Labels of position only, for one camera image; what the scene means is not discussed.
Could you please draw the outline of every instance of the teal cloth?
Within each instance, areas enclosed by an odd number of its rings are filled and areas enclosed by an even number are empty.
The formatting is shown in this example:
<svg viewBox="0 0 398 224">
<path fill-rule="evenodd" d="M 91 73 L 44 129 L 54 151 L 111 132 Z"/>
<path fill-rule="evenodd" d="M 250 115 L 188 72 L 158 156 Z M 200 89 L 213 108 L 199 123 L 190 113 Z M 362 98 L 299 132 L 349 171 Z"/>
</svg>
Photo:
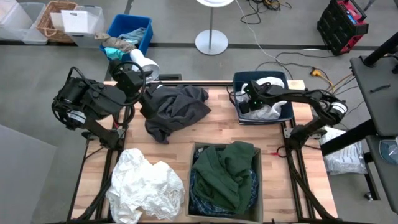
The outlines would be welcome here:
<svg viewBox="0 0 398 224">
<path fill-rule="evenodd" d="M 125 54 L 123 51 L 119 49 L 115 49 L 113 47 L 105 47 L 106 56 L 110 59 L 120 59 L 122 60 L 123 55 Z"/>
<path fill-rule="evenodd" d="M 121 34 L 119 35 L 119 39 L 125 40 L 126 42 L 129 42 L 130 44 L 140 44 L 142 38 L 144 37 L 146 28 L 138 28 L 130 33 L 127 34 Z"/>
<path fill-rule="evenodd" d="M 244 214 L 251 196 L 250 168 L 254 146 L 236 141 L 222 151 L 206 148 L 192 166 L 193 193 L 230 212 Z"/>
</svg>

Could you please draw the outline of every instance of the green shirt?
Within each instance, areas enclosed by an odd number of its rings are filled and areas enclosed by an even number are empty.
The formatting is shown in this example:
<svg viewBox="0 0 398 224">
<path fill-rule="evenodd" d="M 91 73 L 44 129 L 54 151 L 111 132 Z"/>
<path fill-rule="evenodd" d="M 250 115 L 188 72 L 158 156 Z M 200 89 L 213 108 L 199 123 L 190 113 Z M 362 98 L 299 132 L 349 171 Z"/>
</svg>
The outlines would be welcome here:
<svg viewBox="0 0 398 224">
<path fill-rule="evenodd" d="M 254 146 L 236 141 L 222 151 L 205 149 L 192 166 L 193 193 L 230 212 L 243 214 L 251 196 L 250 168 Z"/>
</svg>

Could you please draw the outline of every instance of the cardboard box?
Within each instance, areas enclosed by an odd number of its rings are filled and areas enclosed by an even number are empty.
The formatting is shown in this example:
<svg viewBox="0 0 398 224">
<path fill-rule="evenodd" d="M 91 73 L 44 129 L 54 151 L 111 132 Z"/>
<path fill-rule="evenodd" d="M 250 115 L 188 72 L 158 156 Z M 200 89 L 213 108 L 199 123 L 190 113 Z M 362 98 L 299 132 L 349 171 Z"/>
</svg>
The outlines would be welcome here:
<svg viewBox="0 0 398 224">
<path fill-rule="evenodd" d="M 192 161 L 193 154 L 198 150 L 203 148 L 204 146 L 226 146 L 226 144 L 210 144 L 210 143 L 195 143 L 193 146 L 192 154 L 191 154 L 191 162 L 190 162 L 190 170 L 188 172 L 188 205 L 186 206 L 186 213 L 188 217 L 194 217 L 195 219 L 200 219 L 203 222 L 237 222 L 237 223 L 262 223 L 262 169 L 261 169 L 261 152 L 260 149 L 254 148 L 255 155 L 252 161 L 253 171 L 257 174 L 257 178 L 259 181 L 258 187 L 258 199 L 257 202 L 244 214 L 244 215 L 234 215 L 228 218 L 223 217 L 210 217 L 204 215 L 194 215 L 189 211 L 189 205 L 191 203 L 190 200 L 190 176 L 192 170 Z"/>
</svg>

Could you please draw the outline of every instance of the plaid shirt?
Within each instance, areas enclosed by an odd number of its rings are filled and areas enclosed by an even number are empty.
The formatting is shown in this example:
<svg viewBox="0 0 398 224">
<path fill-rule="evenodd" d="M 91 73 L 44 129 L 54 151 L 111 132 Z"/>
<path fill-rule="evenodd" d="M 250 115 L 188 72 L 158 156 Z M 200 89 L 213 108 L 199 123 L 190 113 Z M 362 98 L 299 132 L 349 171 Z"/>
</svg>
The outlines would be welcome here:
<svg viewBox="0 0 398 224">
<path fill-rule="evenodd" d="M 195 162 L 200 155 L 201 152 L 196 151 L 193 155 L 193 162 Z M 257 201 L 257 195 L 258 195 L 258 186 L 259 186 L 259 182 L 257 179 L 257 175 L 256 173 L 250 169 L 250 175 L 251 175 L 251 180 L 252 180 L 252 187 L 251 187 L 251 196 L 250 196 L 250 200 L 248 203 L 248 207 L 246 208 L 249 209 L 251 206 L 254 205 L 254 203 Z M 235 213 L 233 212 L 229 212 L 228 210 L 221 208 L 215 204 L 212 204 L 211 202 L 208 202 L 206 200 L 202 200 L 200 197 L 197 197 L 194 193 L 193 193 L 193 184 L 195 182 L 195 177 L 196 177 L 196 172 L 194 170 L 191 171 L 191 175 L 190 175 L 190 200 L 192 201 L 190 203 L 189 209 L 192 212 L 198 212 L 200 214 L 203 215 L 211 215 L 211 216 L 231 216 L 231 215 L 235 215 Z"/>
</svg>

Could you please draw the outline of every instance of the blue plastic bin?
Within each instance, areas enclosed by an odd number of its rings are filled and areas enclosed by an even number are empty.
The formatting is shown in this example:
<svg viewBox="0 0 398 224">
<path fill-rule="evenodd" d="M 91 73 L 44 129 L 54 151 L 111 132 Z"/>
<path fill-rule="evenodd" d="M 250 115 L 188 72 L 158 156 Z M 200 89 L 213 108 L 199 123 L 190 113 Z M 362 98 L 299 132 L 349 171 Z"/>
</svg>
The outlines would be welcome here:
<svg viewBox="0 0 398 224">
<path fill-rule="evenodd" d="M 147 53 L 150 40 L 154 35 L 154 31 L 152 30 L 152 19 L 142 16 L 118 14 L 113 19 L 107 34 L 109 34 L 111 37 L 119 37 L 121 34 L 127 34 L 128 32 L 132 32 L 141 27 L 146 28 L 147 30 L 145 31 L 144 37 L 142 38 L 138 49 L 142 52 L 142 54 L 145 55 Z M 101 45 L 99 48 L 106 55 L 104 47 Z M 129 60 L 131 60 L 130 54 L 123 55 L 123 62 Z"/>
<path fill-rule="evenodd" d="M 287 84 L 286 76 L 283 72 L 278 71 L 256 71 L 256 72 L 237 72 L 233 78 L 233 90 L 234 93 L 237 91 L 241 91 L 242 85 L 250 82 L 251 80 L 258 80 L 260 78 L 266 77 L 275 77 L 280 78 L 283 83 L 285 84 L 285 89 L 288 89 L 289 86 Z M 280 114 L 279 119 L 277 120 L 253 120 L 253 119 L 245 119 L 241 117 L 241 112 L 239 110 L 238 104 L 235 103 L 236 112 L 238 114 L 239 124 L 251 124 L 251 125 L 258 125 L 258 124 L 276 124 L 281 123 L 283 121 L 287 121 L 293 118 L 293 106 L 291 102 L 287 102 L 285 105 L 282 106 L 282 111 Z"/>
</svg>

